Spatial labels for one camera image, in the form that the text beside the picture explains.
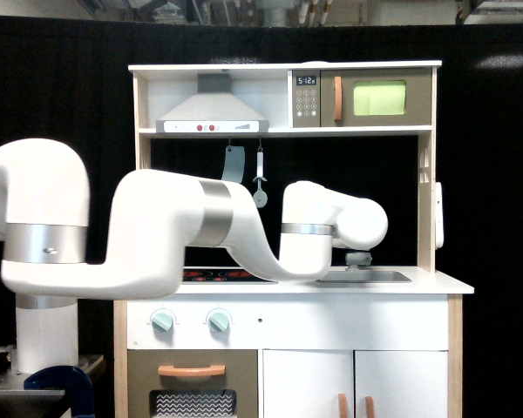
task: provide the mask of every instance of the oven knob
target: oven knob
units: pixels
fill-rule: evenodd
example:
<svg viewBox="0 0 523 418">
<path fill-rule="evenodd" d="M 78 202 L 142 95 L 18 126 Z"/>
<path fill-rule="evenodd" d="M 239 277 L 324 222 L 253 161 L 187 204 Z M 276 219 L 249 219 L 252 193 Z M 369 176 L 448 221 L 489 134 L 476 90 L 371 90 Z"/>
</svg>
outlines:
<svg viewBox="0 0 523 418">
<path fill-rule="evenodd" d="M 214 333 L 224 333 L 230 325 L 230 315 L 224 309 L 215 309 L 207 316 L 207 324 Z"/>
<path fill-rule="evenodd" d="M 165 333 L 173 327 L 174 315 L 168 309 L 159 309 L 151 315 L 151 326 L 155 331 Z"/>
</svg>

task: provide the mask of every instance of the silver metal ring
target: silver metal ring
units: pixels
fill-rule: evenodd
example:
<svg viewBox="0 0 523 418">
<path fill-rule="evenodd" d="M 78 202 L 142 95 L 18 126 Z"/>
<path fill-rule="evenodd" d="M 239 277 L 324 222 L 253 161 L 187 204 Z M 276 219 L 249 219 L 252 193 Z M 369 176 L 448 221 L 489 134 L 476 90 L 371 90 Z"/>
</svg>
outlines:
<svg viewBox="0 0 523 418">
<path fill-rule="evenodd" d="M 281 233 L 304 233 L 308 235 L 333 235 L 331 225 L 281 224 Z"/>
<path fill-rule="evenodd" d="M 51 309 L 54 307 L 68 307 L 78 303 L 75 298 L 61 298 L 59 296 L 28 296 L 16 293 L 16 307 L 21 309 Z"/>
<path fill-rule="evenodd" d="M 7 224 L 3 259 L 39 264 L 82 263 L 86 234 L 87 226 Z"/>
<path fill-rule="evenodd" d="M 224 183 L 199 180 L 206 197 L 205 214 L 198 236 L 191 246 L 218 246 L 227 237 L 233 222 L 233 201 Z"/>
</svg>

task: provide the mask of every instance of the microwave window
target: microwave window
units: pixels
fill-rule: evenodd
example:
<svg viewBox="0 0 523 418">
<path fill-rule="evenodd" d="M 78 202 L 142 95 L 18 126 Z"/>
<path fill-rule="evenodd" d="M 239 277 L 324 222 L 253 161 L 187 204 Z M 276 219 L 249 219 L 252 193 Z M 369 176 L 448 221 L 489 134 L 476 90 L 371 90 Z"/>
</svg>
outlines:
<svg viewBox="0 0 523 418">
<path fill-rule="evenodd" d="M 357 81 L 355 116 L 404 115 L 407 85 L 404 80 Z"/>
<path fill-rule="evenodd" d="M 316 85 L 316 76 L 297 76 L 296 85 Z"/>
</svg>

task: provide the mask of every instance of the digital display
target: digital display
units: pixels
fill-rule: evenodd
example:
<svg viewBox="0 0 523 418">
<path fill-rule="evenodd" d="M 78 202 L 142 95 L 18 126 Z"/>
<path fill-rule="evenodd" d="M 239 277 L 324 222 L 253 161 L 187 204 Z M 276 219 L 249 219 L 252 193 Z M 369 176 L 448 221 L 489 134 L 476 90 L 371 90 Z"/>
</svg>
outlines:
<svg viewBox="0 0 523 418">
<path fill-rule="evenodd" d="M 317 77 L 316 76 L 297 76 L 296 85 L 316 85 Z"/>
</svg>

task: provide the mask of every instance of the blue clamp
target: blue clamp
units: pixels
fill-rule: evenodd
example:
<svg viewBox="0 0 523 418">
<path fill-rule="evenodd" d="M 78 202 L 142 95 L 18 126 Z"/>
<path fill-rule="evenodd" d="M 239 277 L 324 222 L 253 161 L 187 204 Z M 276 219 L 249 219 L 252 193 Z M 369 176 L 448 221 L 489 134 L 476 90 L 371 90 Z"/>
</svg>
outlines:
<svg viewBox="0 0 523 418">
<path fill-rule="evenodd" d="M 81 368 L 53 366 L 39 370 L 24 381 L 24 389 L 67 389 L 72 418 L 95 418 L 93 384 Z"/>
</svg>

